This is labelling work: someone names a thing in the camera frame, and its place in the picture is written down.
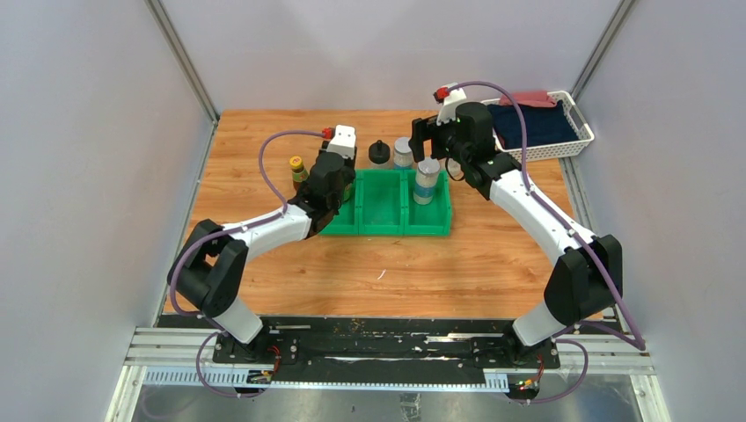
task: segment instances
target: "glass jar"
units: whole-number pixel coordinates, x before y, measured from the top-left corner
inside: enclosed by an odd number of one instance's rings
[[[409,138],[398,138],[394,142],[394,170],[411,169],[414,164],[412,149],[409,148]]]
[[[414,176],[414,202],[427,205],[433,200],[440,170],[441,165],[434,158],[425,158],[417,164],[417,175]]]
[[[303,183],[308,178],[308,171],[305,170],[303,159],[299,156],[291,157],[290,170],[293,174],[293,188],[295,190],[298,190],[298,188],[301,186],[301,183]]]

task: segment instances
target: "wooden surface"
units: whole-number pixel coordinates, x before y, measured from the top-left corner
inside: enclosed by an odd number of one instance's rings
[[[353,126],[357,168],[368,146],[409,135],[428,111],[228,111],[223,114],[191,223],[239,222],[280,202],[257,167],[260,144],[288,129]],[[290,198],[288,160],[313,163],[321,140],[289,136],[265,156],[271,180]],[[538,186],[569,215],[557,160],[529,164]],[[552,265],[523,229],[465,182],[450,182],[453,221],[448,237],[315,236],[252,261],[241,297],[260,314],[381,317],[519,317],[542,298]],[[186,301],[179,302],[187,307]],[[172,310],[166,304],[165,310]]]

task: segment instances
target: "metal lid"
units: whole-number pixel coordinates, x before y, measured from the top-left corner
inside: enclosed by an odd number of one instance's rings
[[[410,152],[412,152],[412,149],[409,148],[409,138],[398,138],[394,142],[394,150],[397,151],[399,154],[409,154]]]
[[[417,164],[417,169],[422,174],[436,174],[441,170],[441,164],[438,163],[438,160],[428,157]]]
[[[391,148],[380,139],[368,148],[368,158],[373,164],[383,164],[389,161],[391,157]]]

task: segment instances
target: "jar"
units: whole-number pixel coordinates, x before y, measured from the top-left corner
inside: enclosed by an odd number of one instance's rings
[[[394,142],[394,170],[411,169],[414,163],[412,149],[409,148],[409,138],[398,138]]]
[[[390,169],[391,148],[379,139],[368,148],[368,159],[371,169]]]
[[[441,165],[434,158],[425,158],[417,164],[417,175],[414,176],[414,202],[427,205],[433,200],[440,170]]]
[[[293,174],[293,188],[298,190],[301,183],[308,178],[308,171],[305,170],[303,159],[299,156],[290,158],[290,171]]]
[[[350,193],[352,193],[352,184],[351,183],[347,184],[347,186],[345,186],[345,190],[342,191],[342,202],[349,201]]]

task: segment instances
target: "white wall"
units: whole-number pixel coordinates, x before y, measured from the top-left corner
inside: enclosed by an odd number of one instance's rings
[[[0,1],[0,409],[100,421],[210,125],[142,1]]]
[[[746,370],[746,4],[645,0],[580,106],[600,232],[675,421],[742,420]]]
[[[164,3],[222,111],[431,109],[437,87],[472,79],[569,90],[618,1]]]

